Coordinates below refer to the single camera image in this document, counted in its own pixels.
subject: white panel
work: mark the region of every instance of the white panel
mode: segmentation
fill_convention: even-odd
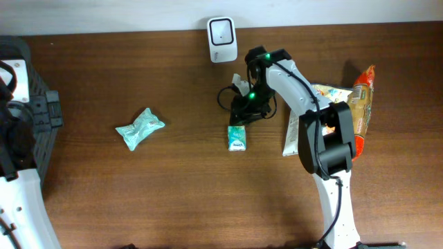
[[[0,0],[0,35],[443,20],[442,0]]]

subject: teal package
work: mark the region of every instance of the teal package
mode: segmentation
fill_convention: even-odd
[[[246,150],[246,130],[244,126],[229,126],[228,139],[230,151]]]
[[[146,108],[139,115],[133,124],[125,127],[117,127],[117,132],[125,139],[130,151],[134,151],[139,142],[148,137],[157,129],[163,128],[165,124],[157,116],[151,113],[151,109]]]

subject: wooden table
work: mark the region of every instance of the wooden table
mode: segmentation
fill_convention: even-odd
[[[263,248],[313,243],[318,192],[282,157],[289,107],[229,152],[216,95],[246,76],[248,49],[286,48],[311,82],[352,85],[375,64],[365,150],[352,169],[364,242],[443,243],[443,23],[237,30],[235,62],[212,64],[205,30],[25,37],[60,92],[44,200],[63,248]],[[223,99],[228,104],[230,96]],[[130,152],[115,127],[150,107],[166,127]]]

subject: gray plastic part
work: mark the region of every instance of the gray plastic part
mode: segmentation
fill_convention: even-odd
[[[12,36],[0,36],[0,58],[2,57],[22,57],[26,61],[28,69],[29,79],[29,95],[35,97],[36,95],[44,95],[49,91],[48,86],[34,69],[30,61],[30,49],[26,42],[18,37]],[[54,101],[54,95],[49,93],[46,95],[51,101]],[[51,123],[60,123],[61,120],[50,120]],[[40,184],[43,185],[44,178],[48,171],[49,159],[54,147],[55,137],[57,136],[58,128],[50,131],[34,133],[35,147],[34,147],[34,159],[37,164],[37,172],[40,176]]]

